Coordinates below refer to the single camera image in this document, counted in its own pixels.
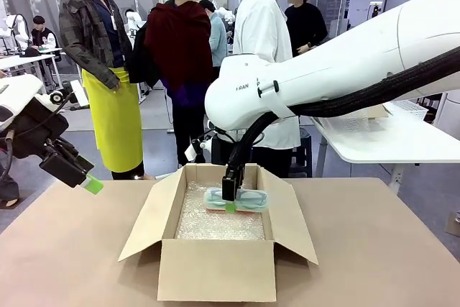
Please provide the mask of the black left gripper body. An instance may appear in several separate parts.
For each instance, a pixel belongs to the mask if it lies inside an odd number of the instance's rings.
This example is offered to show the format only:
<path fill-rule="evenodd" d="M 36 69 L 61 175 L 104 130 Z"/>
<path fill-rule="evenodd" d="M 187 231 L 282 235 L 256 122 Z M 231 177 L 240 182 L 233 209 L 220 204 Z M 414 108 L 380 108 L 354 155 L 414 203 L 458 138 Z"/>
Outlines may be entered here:
<path fill-rule="evenodd" d="M 14 130 L 13 154 L 23 159 L 35 155 L 43 160 L 51 154 L 58 154 L 69 159 L 65 150 L 65 140 L 61 137 L 68 128 L 68 121 L 53 113 L 57 107 L 49 102 L 45 95 L 35 95 L 25 106 L 20 115 L 11 123 Z"/>

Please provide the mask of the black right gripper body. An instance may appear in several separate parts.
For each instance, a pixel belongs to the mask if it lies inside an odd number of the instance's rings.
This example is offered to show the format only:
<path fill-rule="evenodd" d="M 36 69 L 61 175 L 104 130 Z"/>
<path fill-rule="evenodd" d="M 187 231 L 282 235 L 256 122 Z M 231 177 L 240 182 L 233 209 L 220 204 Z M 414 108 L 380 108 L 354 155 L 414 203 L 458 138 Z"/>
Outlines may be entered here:
<path fill-rule="evenodd" d="M 211 163 L 226 167 L 226 177 L 236 175 L 243 180 L 244 167 L 248 163 L 248 142 L 229 142 L 214 135 L 211 140 Z"/>

